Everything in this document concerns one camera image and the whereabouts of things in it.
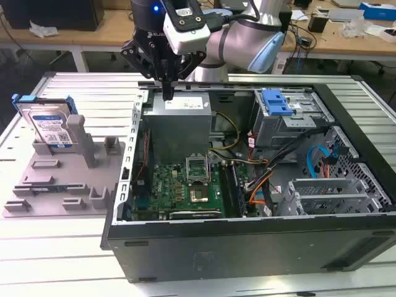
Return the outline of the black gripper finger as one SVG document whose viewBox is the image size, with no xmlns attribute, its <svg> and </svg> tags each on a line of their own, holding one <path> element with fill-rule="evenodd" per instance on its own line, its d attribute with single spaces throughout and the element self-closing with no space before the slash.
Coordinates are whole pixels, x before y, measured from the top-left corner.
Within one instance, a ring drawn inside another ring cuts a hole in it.
<svg viewBox="0 0 396 297">
<path fill-rule="evenodd" d="M 143 49 L 137 41 L 129 40 L 121 48 L 121 56 L 146 79 L 153 79 L 161 87 L 162 98 L 167 101 L 166 67 L 160 59 L 159 47 L 154 41 Z"/>
<path fill-rule="evenodd" d="M 193 70 L 206 58 L 204 51 L 196 51 L 184 55 L 171 54 L 167 67 L 167 100 L 173 99 L 174 88 L 179 80 L 187 78 Z"/>
</svg>

